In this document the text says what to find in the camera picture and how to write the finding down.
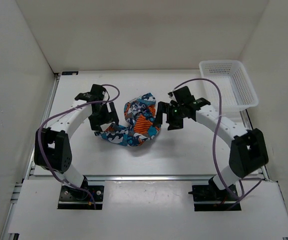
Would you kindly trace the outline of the colourful patterned shorts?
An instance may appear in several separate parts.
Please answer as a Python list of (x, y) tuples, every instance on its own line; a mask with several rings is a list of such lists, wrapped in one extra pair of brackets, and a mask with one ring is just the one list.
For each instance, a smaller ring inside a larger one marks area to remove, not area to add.
[(155, 116), (156, 98), (148, 92), (125, 104), (127, 126), (112, 123), (106, 130), (97, 131), (94, 135), (120, 146), (138, 147), (159, 133), (161, 125), (154, 124)]

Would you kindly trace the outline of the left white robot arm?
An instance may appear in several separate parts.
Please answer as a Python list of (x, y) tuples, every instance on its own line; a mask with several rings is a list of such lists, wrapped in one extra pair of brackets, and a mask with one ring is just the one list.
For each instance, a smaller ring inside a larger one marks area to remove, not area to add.
[(60, 183), (72, 188), (77, 200), (87, 198), (89, 188), (83, 176), (72, 164), (70, 139), (85, 122), (92, 131), (119, 121), (107, 84), (93, 84), (88, 92), (79, 93), (71, 107), (46, 119), (35, 134), (34, 163), (52, 173)]

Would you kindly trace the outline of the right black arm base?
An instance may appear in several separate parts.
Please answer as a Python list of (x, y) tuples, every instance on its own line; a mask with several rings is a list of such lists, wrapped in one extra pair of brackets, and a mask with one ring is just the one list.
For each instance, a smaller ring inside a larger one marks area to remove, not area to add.
[(241, 211), (241, 205), (236, 203), (234, 196), (226, 189), (215, 191), (212, 186), (192, 185), (192, 190), (188, 192), (193, 196), (195, 212), (225, 212)]

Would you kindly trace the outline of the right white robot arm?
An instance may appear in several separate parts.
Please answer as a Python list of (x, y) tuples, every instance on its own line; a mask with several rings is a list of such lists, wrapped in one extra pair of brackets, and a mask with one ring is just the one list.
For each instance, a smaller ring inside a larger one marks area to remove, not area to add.
[(170, 102), (158, 102), (154, 125), (162, 124), (166, 115), (168, 130), (179, 130), (183, 120), (189, 118), (206, 126), (230, 148), (228, 165), (209, 180), (208, 194), (212, 199), (221, 199), (227, 187), (269, 162), (264, 135), (259, 129), (246, 129), (220, 115), (208, 100), (196, 99), (187, 86), (170, 92), (169, 97)]

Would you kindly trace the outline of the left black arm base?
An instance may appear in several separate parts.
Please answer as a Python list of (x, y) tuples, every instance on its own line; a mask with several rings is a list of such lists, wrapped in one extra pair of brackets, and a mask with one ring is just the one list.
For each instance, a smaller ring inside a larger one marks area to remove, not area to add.
[(88, 193), (62, 185), (57, 208), (59, 210), (102, 210), (104, 185), (88, 185), (87, 190), (91, 193), (95, 203)]

